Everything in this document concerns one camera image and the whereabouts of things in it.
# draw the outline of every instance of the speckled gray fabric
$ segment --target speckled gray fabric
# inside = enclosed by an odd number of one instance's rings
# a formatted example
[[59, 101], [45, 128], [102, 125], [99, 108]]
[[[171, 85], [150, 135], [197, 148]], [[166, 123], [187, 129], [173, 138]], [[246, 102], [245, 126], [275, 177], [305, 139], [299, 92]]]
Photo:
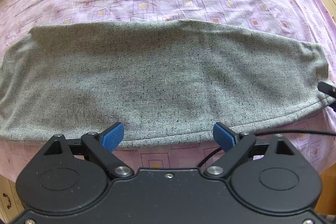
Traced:
[[40, 26], [9, 48], [0, 82], [1, 138], [77, 138], [125, 124], [123, 147], [212, 139], [221, 121], [254, 132], [333, 100], [318, 44], [215, 23]]

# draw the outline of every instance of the folded gray shirt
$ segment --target folded gray shirt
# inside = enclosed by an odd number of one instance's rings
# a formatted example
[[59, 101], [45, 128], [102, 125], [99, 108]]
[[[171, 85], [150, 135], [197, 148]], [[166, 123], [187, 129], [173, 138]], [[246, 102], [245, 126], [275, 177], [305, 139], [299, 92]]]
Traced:
[[78, 138], [125, 125], [122, 147], [212, 140], [292, 122], [319, 92], [319, 44], [196, 20], [33, 27], [0, 70], [0, 138]]

